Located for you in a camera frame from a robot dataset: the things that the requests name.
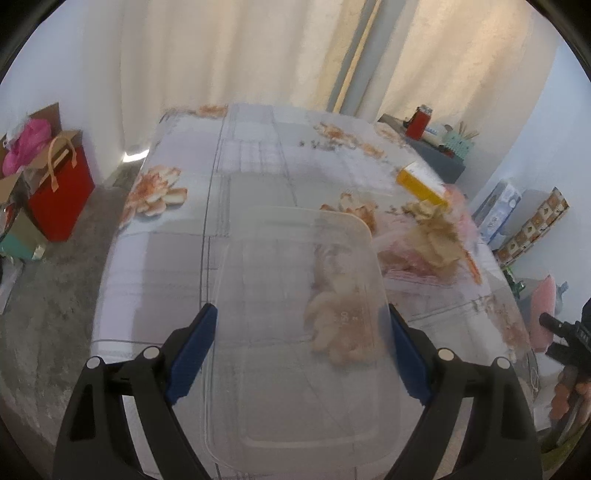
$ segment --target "pink plastic bag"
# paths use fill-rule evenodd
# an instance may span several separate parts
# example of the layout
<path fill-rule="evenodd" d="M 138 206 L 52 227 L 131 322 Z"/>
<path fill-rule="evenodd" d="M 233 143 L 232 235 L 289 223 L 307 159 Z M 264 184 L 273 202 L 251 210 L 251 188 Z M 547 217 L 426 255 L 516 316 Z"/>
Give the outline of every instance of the pink plastic bag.
<path fill-rule="evenodd" d="M 32 162 L 33 158 L 51 141 L 51 125 L 47 120 L 31 119 L 2 163 L 5 177 Z"/>

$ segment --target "blue gripper pad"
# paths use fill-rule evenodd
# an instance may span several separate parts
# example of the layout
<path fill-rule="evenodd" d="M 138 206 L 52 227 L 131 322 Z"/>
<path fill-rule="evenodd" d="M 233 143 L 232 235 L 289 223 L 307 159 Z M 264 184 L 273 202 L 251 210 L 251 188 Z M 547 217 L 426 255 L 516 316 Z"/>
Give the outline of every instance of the blue gripper pad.
<path fill-rule="evenodd" d="M 179 398 L 185 397 L 195 381 L 197 373 L 216 334 L 217 308 L 210 307 L 199 324 L 195 327 L 182 350 L 178 353 L 170 368 L 166 399 L 174 405 Z"/>
<path fill-rule="evenodd" d="M 433 392 L 430 388 L 429 369 L 425 360 L 415 347 L 414 342 L 402 326 L 404 320 L 398 312 L 390 310 L 394 344 L 396 346 L 396 360 L 398 373 L 404 387 L 412 398 L 416 398 L 421 405 L 426 406 L 431 400 Z"/>

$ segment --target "silver screw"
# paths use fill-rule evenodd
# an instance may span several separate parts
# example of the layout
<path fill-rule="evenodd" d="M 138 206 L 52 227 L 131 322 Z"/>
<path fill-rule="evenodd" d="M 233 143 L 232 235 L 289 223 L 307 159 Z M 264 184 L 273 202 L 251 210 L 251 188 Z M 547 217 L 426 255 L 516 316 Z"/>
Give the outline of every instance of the silver screw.
<path fill-rule="evenodd" d="M 441 360 L 445 360 L 446 362 L 451 362 L 455 357 L 453 352 L 447 348 L 442 348 L 437 354 Z"/>
<path fill-rule="evenodd" d="M 160 355 L 160 348 L 157 346 L 149 346 L 144 350 L 144 358 L 147 358 L 148 360 L 153 360 L 158 355 Z"/>
<path fill-rule="evenodd" d="M 496 359 L 496 364 L 505 370 L 509 370 L 509 367 L 511 366 L 511 362 L 503 356 Z"/>
<path fill-rule="evenodd" d="M 91 356 L 86 362 L 86 367 L 93 369 L 100 365 L 100 358 L 97 356 Z"/>

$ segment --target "red gift bag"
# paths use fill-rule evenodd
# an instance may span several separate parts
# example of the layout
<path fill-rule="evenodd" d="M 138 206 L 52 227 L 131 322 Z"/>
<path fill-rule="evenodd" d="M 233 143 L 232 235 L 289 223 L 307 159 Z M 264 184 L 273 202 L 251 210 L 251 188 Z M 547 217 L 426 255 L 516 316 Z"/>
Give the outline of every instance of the red gift bag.
<path fill-rule="evenodd" d="M 50 242 L 68 240 L 78 216 L 95 188 L 84 150 L 82 147 L 74 148 L 66 137 L 62 138 L 66 139 L 70 151 L 66 150 L 65 157 L 61 157 L 63 161 L 54 171 L 53 148 L 58 138 L 60 137 L 52 140 L 47 153 L 49 176 L 42 179 L 37 191 L 29 198 L 31 213 Z"/>

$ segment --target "white wall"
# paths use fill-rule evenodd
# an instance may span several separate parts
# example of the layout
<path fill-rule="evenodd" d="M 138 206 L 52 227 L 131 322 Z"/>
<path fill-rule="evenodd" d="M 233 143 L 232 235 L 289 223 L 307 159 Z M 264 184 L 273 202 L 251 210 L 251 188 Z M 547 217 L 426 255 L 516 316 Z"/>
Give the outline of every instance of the white wall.
<path fill-rule="evenodd" d="M 580 320 L 591 296 L 591 82 L 561 41 L 544 90 L 521 135 L 486 186 L 470 204 L 477 207 L 502 178 L 522 189 L 558 187 L 570 210 L 512 269 L 519 277 L 552 273 L 569 282 L 561 320 Z M 541 360 L 542 368 L 550 361 Z"/>
<path fill-rule="evenodd" d="M 66 0 L 35 30 L 0 84 L 0 135 L 14 119 L 59 102 L 63 128 L 83 131 L 97 183 L 123 156 L 122 4 Z"/>

